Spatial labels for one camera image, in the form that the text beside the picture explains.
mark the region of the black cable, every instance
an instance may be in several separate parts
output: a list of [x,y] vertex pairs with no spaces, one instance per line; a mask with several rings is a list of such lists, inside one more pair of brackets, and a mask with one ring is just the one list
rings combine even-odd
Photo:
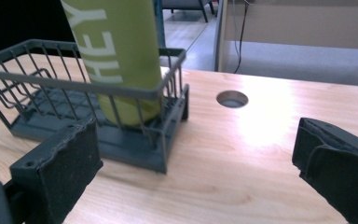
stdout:
[[237,68],[235,69],[234,71],[234,74],[236,74],[238,72],[238,69],[240,69],[240,66],[241,66],[241,59],[242,59],[242,56],[241,56],[241,49],[242,49],[242,38],[243,38],[243,30],[245,28],[245,21],[246,21],[246,15],[248,13],[248,7],[249,7],[249,4],[245,1],[245,10],[244,10],[244,14],[243,14],[243,21],[242,21],[242,28],[241,28],[241,37],[240,37],[240,54],[238,55],[238,65],[237,65]]

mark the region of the green cup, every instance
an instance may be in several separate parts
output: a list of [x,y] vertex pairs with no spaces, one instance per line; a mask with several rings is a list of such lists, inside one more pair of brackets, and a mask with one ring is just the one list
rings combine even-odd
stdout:
[[[151,90],[161,80],[152,0],[62,0],[91,83]],[[106,95],[97,95],[107,119],[117,123]],[[114,97],[124,125],[141,122],[135,99]],[[142,118],[160,112],[160,101],[140,101]]]

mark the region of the cord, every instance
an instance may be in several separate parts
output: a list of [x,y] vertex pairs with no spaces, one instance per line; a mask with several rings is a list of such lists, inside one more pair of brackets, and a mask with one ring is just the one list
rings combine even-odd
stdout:
[[238,64],[237,64],[237,68],[235,69],[234,71],[234,74],[236,74],[238,72],[238,69],[240,69],[240,66],[241,66],[241,61],[242,61],[242,38],[243,38],[243,30],[245,28],[245,21],[246,21],[246,15],[248,13],[248,7],[249,7],[249,3],[245,1],[245,10],[244,10],[244,14],[243,14],[243,21],[242,21],[242,28],[241,28],[241,37],[240,37],[240,50],[239,50],[239,53],[238,53]]

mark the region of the dish rack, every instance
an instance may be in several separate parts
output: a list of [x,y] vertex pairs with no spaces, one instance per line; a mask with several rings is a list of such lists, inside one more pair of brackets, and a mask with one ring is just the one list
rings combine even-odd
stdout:
[[[1,50],[0,120],[14,136],[43,141],[77,120],[94,118],[102,157],[165,174],[175,133],[188,118],[189,86],[182,82],[186,51],[159,49],[159,55],[164,76],[155,89],[142,90],[91,84],[76,43],[32,39]],[[114,111],[115,97],[133,98],[141,123],[110,122],[96,94],[108,96]],[[139,102],[158,99],[161,112],[143,121]]]

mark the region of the wooden table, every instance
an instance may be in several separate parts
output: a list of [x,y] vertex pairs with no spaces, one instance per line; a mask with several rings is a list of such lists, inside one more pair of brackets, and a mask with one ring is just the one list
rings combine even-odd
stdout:
[[[291,158],[301,117],[358,136],[358,87],[184,71],[190,117],[176,136],[168,173],[104,160],[65,223],[346,223],[298,177]],[[215,100],[236,90],[249,104]],[[37,143],[0,121],[0,181]]]

